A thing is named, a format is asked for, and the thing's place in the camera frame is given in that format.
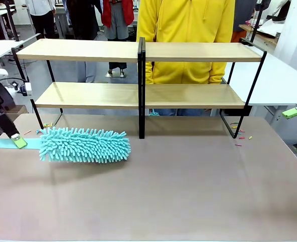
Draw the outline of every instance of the blue handle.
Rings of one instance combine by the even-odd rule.
[[[24,149],[28,150],[40,150],[41,139],[24,139],[28,145]],[[0,139],[0,149],[18,149],[11,139]]]

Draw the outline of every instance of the black pants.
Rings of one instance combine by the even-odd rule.
[[[52,11],[41,16],[31,15],[33,26],[36,29],[36,34],[41,34],[44,38],[44,31],[46,32],[46,37],[48,39],[54,39],[54,22]]]
[[[126,39],[108,39],[108,41],[126,41]],[[127,64],[124,62],[109,62],[109,69],[115,69],[115,68],[120,68],[120,69],[126,69],[127,68]]]

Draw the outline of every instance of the shelf unit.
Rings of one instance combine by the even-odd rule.
[[[267,52],[259,54],[240,43],[146,43],[39,39],[30,46],[13,51],[21,77],[25,79],[19,59],[46,60],[53,83],[34,102],[31,101],[40,127],[43,127],[37,108],[123,108],[138,109],[139,138],[145,137],[146,108],[220,108],[220,115],[233,138],[236,138],[245,109],[255,87]],[[138,84],[65,83],[55,82],[50,61],[129,62],[138,64]],[[145,84],[145,62],[233,62],[226,85]],[[260,62],[246,102],[243,102],[229,83],[236,62]],[[233,133],[222,109],[243,109],[237,132]]]

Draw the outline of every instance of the yellow jacket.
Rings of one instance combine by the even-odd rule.
[[[137,41],[230,42],[235,0],[141,0]],[[220,83],[226,63],[146,63],[146,83]]]

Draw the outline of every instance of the white shirt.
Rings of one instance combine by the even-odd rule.
[[[56,9],[54,0],[26,0],[31,15],[41,16]]]

